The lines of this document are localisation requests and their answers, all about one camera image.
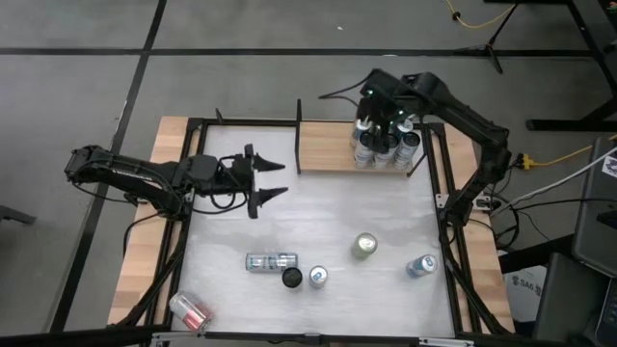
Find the blue can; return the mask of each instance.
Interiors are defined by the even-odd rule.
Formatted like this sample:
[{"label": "blue can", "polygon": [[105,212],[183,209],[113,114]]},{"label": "blue can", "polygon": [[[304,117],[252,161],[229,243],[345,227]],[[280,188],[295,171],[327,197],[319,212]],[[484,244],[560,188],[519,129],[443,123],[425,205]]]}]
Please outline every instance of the blue can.
[{"label": "blue can", "polygon": [[418,259],[407,263],[405,270],[413,279],[434,274],[437,271],[437,259],[430,254],[423,255]]}]

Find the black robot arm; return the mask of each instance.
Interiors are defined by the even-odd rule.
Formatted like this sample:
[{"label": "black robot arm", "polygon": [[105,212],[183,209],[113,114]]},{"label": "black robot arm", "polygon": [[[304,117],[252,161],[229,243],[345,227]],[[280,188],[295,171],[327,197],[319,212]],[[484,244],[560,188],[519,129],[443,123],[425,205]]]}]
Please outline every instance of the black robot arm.
[{"label": "black robot arm", "polygon": [[363,96],[358,119],[369,119],[379,125],[370,141],[371,149],[385,152],[388,131],[410,115],[434,115],[451,124],[477,142],[482,153],[480,164],[465,187],[448,197],[441,211],[455,227],[464,226],[473,200],[489,185],[505,176],[512,153],[507,149],[508,130],[484,119],[457,100],[445,83],[430,72],[405,75],[398,79],[380,69],[374,69],[362,86]]},{"label": "black robot arm", "polygon": [[[224,160],[231,160],[228,168]],[[104,183],[125,192],[128,200],[147,200],[163,216],[180,220],[191,212],[185,195],[200,196],[241,193],[248,203],[249,216],[257,218],[257,207],[286,188],[255,188],[254,171],[283,169],[254,154],[253,145],[245,153],[217,159],[211,155],[194,155],[178,162],[151,163],[113,154],[99,146],[76,149],[65,168],[73,184]]]}]

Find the silver can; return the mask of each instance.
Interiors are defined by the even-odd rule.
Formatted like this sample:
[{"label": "silver can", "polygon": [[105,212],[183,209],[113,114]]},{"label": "silver can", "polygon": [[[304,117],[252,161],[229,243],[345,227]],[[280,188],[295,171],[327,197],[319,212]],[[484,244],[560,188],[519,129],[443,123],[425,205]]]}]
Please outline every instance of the silver can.
[{"label": "silver can", "polygon": [[294,253],[249,253],[246,257],[246,269],[253,273],[281,273],[292,267],[298,267],[298,255]]},{"label": "silver can", "polygon": [[360,135],[364,131],[368,131],[371,126],[373,126],[373,122],[370,120],[356,120],[354,122],[354,130],[352,130],[351,138],[349,139],[349,145],[351,145],[351,147],[355,147],[360,139]]},{"label": "silver can", "polygon": [[366,259],[377,251],[377,239],[368,232],[356,236],[351,254],[357,259]]},{"label": "silver can", "polygon": [[398,147],[398,139],[394,135],[388,135],[388,152],[375,153],[375,169],[385,169],[388,163],[394,157],[396,148]]},{"label": "silver can", "polygon": [[412,130],[414,130],[414,124],[410,120],[404,120],[394,127],[394,136],[396,136],[398,140],[401,140],[403,136],[411,133]]},{"label": "silver can", "polygon": [[369,139],[370,134],[365,131],[358,139],[358,144],[356,145],[356,150],[354,151],[354,161],[356,162],[356,168],[358,169],[368,168],[373,162],[373,155],[375,152],[368,147]]},{"label": "silver can", "polygon": [[430,254],[423,255],[414,261],[410,261],[405,270],[414,279],[434,274],[437,271],[437,259]]},{"label": "silver can", "polygon": [[313,267],[310,269],[310,273],[308,273],[308,283],[316,289],[322,288],[326,284],[327,279],[328,271],[320,265]]},{"label": "silver can", "polygon": [[396,149],[396,153],[394,153],[394,168],[397,170],[406,170],[412,162],[414,153],[416,153],[419,145],[420,137],[416,133],[411,132],[405,134]]}]

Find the wooden board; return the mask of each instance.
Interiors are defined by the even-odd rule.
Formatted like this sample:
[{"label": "wooden board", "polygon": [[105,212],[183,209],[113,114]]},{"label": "wooden board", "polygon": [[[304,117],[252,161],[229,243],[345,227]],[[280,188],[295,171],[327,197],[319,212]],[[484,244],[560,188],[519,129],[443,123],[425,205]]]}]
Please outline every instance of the wooden board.
[{"label": "wooden board", "polygon": [[[184,117],[164,117],[161,120],[152,155],[149,159],[151,162],[164,163],[179,159],[187,121],[188,119]],[[196,140],[193,139],[193,148],[196,147]],[[149,204],[140,205],[135,213],[135,220],[152,215],[155,212]],[[151,285],[164,228],[165,219],[155,217],[139,223],[131,230],[114,301],[109,312],[109,324],[117,323],[124,318]],[[178,232],[179,224],[176,224],[171,247],[175,245]],[[169,281],[161,289],[163,295],[159,298],[154,320],[157,323],[163,321],[168,287]]]},{"label": "wooden board", "polygon": [[[188,118],[164,117],[159,125],[158,134],[154,143],[154,149],[150,160],[153,162],[165,162],[177,160],[182,149],[184,134]],[[344,123],[345,133],[350,135],[349,123]],[[447,125],[445,127],[450,161],[454,173],[457,188],[463,187],[471,174],[475,171],[476,160],[471,140]],[[434,136],[434,148],[438,163],[438,174],[441,186],[445,187],[443,166],[440,160],[439,144]],[[140,206],[136,213],[136,219],[142,218],[154,211],[149,206]],[[473,212],[473,219],[490,224],[488,216],[484,213]],[[128,311],[139,301],[146,289],[152,282],[156,259],[160,249],[165,221],[159,218],[152,219],[137,225],[129,239],[126,257],[122,264],[121,274],[116,288],[116,295],[109,315],[109,323],[121,320]],[[490,230],[486,227],[469,222],[464,228],[469,253],[469,264],[473,275],[473,284],[497,320],[508,330],[514,331],[510,307],[505,293],[505,284],[501,276],[499,261],[496,255],[495,242]],[[165,308],[164,299],[159,299],[159,309],[155,315],[155,323],[162,322],[162,310]],[[463,316],[465,331],[470,331],[469,310],[465,294],[459,290],[459,304]]]},{"label": "wooden board", "polygon": [[300,169],[302,171],[369,172],[405,174],[390,164],[385,169],[357,169],[354,148],[349,145],[351,121],[302,121]]}]

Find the cluster of cans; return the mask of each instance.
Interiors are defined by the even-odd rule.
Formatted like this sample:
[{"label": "cluster of cans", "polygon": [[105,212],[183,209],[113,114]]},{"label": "cluster of cans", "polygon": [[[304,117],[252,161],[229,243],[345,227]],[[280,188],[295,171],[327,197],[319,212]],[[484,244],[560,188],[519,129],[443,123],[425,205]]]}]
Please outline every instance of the cluster of cans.
[{"label": "cluster of cans", "polygon": [[[377,238],[368,232],[356,237],[352,245],[352,255],[360,260],[367,259],[377,251]],[[295,253],[249,253],[246,256],[246,269],[252,273],[282,273],[282,283],[288,288],[296,288],[302,282],[302,272],[298,269],[298,255]],[[416,279],[437,271],[437,259],[423,255],[410,261],[405,270]],[[308,284],[322,288],[328,279],[328,270],[321,265],[314,266],[308,273]],[[170,299],[170,311],[179,318],[189,330],[204,333],[213,318],[212,311],[195,295],[178,291]]]},{"label": "cluster of cans", "polygon": [[356,120],[351,134],[350,145],[355,148],[354,161],[358,169],[384,169],[391,162],[397,170],[406,170],[412,162],[420,144],[420,137],[413,132],[414,124],[411,118],[396,124],[388,134],[389,150],[387,153],[376,153],[368,147],[369,130],[373,126],[370,120]]},{"label": "cluster of cans", "polygon": [[[252,273],[282,273],[282,283],[288,288],[298,287],[303,278],[295,253],[249,253],[245,267]],[[323,266],[317,265],[310,269],[308,284],[311,287],[322,288],[327,279],[328,271]]]}]

